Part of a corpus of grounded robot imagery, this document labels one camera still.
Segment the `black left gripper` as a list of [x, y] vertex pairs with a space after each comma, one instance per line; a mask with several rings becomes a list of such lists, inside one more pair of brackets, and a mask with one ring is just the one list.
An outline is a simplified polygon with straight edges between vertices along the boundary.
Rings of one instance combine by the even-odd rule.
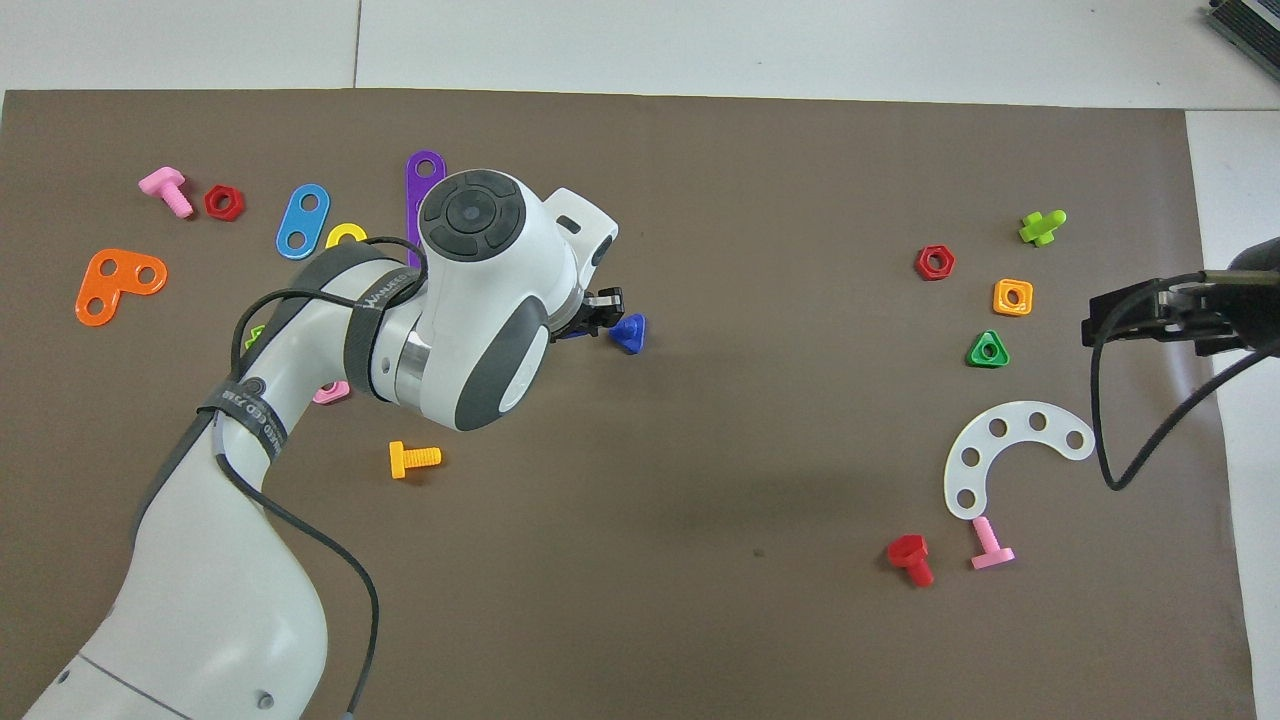
[[550, 341], [598, 337], [602, 329], [612, 328], [613, 313], [625, 313], [625, 292], [621, 287], [602, 288], [596, 293], [588, 291], [564, 325], [550, 333]]

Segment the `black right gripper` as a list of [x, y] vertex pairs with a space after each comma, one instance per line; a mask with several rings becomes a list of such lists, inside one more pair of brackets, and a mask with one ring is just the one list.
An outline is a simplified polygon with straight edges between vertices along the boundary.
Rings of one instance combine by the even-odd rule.
[[1226, 310], [1233, 275], [1174, 281], [1152, 278], [1094, 296], [1083, 319], [1083, 346], [1092, 347], [1111, 313], [1112, 340], [1199, 341], [1199, 355], [1212, 357], [1251, 346]]

